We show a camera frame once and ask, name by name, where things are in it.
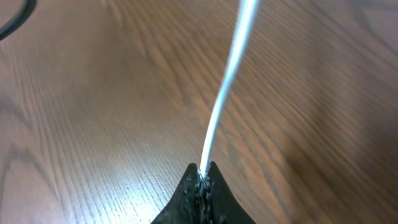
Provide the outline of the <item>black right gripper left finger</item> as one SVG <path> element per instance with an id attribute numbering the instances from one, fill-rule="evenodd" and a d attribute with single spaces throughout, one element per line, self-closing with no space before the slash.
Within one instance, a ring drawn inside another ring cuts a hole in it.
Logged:
<path id="1" fill-rule="evenodd" d="M 187 166 L 169 202 L 151 223 L 199 224 L 197 178 L 197 165 L 191 163 Z"/>

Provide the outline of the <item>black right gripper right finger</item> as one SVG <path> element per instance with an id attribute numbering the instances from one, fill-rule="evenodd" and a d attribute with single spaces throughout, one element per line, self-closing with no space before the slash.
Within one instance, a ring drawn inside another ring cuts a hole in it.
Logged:
<path id="1" fill-rule="evenodd" d="M 215 162 L 210 162 L 209 223 L 256 224 L 240 206 Z"/>

